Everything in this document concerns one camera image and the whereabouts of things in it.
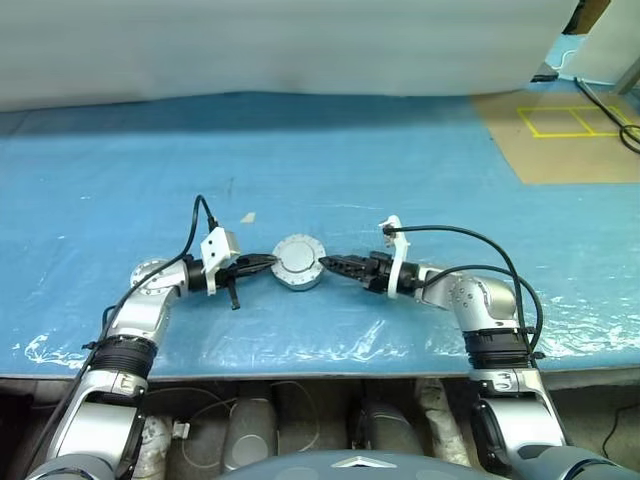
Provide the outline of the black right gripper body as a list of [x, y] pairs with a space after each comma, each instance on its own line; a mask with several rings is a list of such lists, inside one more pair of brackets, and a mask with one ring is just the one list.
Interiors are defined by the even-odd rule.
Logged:
[[365, 260], [363, 285], [368, 291], [383, 294], [388, 291], [393, 257], [384, 252], [371, 252]]

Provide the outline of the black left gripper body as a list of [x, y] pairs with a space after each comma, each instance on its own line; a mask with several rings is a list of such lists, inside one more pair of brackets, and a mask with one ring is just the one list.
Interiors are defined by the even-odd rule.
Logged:
[[250, 267], [250, 264], [250, 256], [242, 255], [233, 264], [228, 267], [221, 268], [215, 274], [215, 285], [218, 289], [226, 289], [228, 291], [232, 310], [238, 310], [240, 308], [240, 302], [236, 290], [236, 280], [245, 274], [246, 270]]

